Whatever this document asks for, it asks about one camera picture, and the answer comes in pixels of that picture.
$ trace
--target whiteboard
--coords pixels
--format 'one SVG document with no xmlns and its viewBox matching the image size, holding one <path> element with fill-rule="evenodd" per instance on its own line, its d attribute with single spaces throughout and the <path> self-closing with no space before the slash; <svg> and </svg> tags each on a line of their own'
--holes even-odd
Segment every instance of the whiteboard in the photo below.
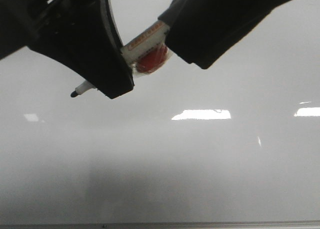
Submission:
<svg viewBox="0 0 320 229">
<path fill-rule="evenodd" d="M 171 0 L 111 1 L 127 43 Z M 83 79 L 27 48 L 1 60 L 0 224 L 318 220 L 319 11 L 291 1 L 208 70 L 174 55 L 114 100 L 70 98 Z"/>
</svg>

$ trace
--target white surface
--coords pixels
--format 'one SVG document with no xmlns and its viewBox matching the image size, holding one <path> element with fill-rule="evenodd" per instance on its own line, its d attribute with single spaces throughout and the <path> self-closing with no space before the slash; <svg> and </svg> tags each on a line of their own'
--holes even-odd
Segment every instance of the white surface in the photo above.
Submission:
<svg viewBox="0 0 320 229">
<path fill-rule="evenodd" d="M 112 0 L 123 43 L 170 1 Z M 70 98 L 83 79 L 26 48 L 0 61 L 0 224 L 319 219 L 320 117 L 294 116 L 320 106 L 319 2 L 281 6 L 208 70 L 173 56 L 114 100 Z M 231 119 L 171 120 L 184 110 Z"/>
</svg>

